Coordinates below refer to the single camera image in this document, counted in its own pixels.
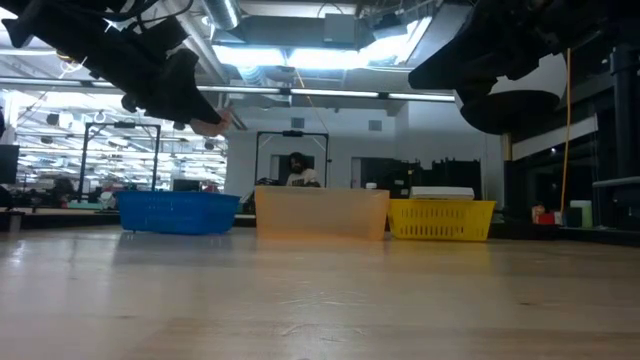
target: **blue basket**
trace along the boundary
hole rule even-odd
[[[166,234],[223,234],[235,220],[238,196],[197,192],[117,193],[122,228]]]

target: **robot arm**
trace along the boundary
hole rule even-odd
[[[105,21],[136,17],[158,0],[137,0],[119,13],[126,0],[0,0],[0,7],[18,15],[3,20],[12,45],[21,48],[36,36],[125,92],[122,106],[148,116],[189,124],[197,119],[220,123],[220,116],[197,90],[194,79],[198,56],[180,49],[187,34],[175,17],[136,33],[119,31]]]
[[[626,36],[639,23],[633,3],[478,0],[453,40],[409,74],[409,84],[455,90],[472,126],[494,134],[512,131],[516,119],[520,126],[555,110],[564,92],[566,49],[595,37],[611,46],[639,41]],[[535,86],[526,84],[532,79]]]

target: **plastic basket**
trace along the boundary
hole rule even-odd
[[[398,239],[485,241],[495,201],[391,200],[389,226]]]
[[[197,192],[117,194],[125,230],[166,234],[223,234],[231,229],[238,196]]]
[[[384,239],[386,190],[256,187],[261,239]]]

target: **orange plastic bin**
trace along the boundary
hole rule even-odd
[[[386,190],[256,187],[260,238],[382,240],[388,208]]]

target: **red object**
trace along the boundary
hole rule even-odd
[[[551,214],[540,214],[538,215],[538,224],[539,225],[555,225],[556,217],[553,213]]]

